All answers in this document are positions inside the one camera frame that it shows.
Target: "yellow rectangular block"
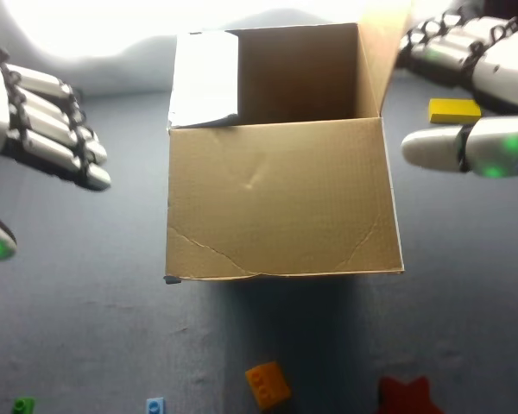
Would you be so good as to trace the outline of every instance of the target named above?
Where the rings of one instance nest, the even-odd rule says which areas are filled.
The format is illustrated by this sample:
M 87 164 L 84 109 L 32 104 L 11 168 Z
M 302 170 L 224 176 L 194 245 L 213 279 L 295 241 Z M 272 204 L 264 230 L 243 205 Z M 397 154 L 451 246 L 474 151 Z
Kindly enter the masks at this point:
M 274 407 L 291 397 L 292 393 L 276 362 L 251 368 L 246 371 L 245 376 L 250 383 L 257 404 L 262 410 Z
M 482 117 L 472 99 L 430 99 L 428 111 L 431 123 L 474 123 Z

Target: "light blue lego brick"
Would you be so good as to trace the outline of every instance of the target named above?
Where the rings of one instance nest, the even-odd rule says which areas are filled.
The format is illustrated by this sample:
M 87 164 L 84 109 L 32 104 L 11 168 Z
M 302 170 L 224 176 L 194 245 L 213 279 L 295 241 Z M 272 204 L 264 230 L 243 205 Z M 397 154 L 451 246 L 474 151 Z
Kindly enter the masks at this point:
M 146 401 L 146 414 L 167 414 L 165 399 L 163 397 L 148 398 L 148 401 Z

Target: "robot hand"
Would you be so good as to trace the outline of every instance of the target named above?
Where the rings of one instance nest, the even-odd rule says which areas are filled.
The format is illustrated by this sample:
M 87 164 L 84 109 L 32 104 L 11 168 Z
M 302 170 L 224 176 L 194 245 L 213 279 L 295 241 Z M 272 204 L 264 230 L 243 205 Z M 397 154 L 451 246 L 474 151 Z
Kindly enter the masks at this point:
M 107 154 L 69 85 L 45 73 L 6 63 L 0 51 L 0 155 L 89 190 L 110 187 L 99 165 Z M 17 249 L 0 221 L 0 260 Z
M 425 129 L 401 144 L 410 164 L 493 179 L 518 175 L 518 116 L 480 119 L 474 125 Z
M 424 22 L 403 39 L 399 61 L 433 81 L 472 90 L 486 108 L 518 113 L 517 18 L 466 20 L 459 11 Z

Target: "red object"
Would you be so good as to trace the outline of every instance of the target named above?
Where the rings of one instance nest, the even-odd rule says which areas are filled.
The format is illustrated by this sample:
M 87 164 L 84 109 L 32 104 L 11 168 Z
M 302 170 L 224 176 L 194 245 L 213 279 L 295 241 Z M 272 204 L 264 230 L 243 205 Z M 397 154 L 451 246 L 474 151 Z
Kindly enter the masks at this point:
M 430 383 L 426 377 L 410 384 L 382 377 L 379 387 L 381 401 L 376 414 L 444 414 L 430 399 Z

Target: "cardboard box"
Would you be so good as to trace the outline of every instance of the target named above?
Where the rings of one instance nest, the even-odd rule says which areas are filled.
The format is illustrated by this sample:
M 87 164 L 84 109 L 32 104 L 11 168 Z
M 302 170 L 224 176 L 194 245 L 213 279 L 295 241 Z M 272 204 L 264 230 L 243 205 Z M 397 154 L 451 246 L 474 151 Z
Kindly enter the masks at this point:
M 380 111 L 408 6 L 179 38 L 168 276 L 403 271 Z

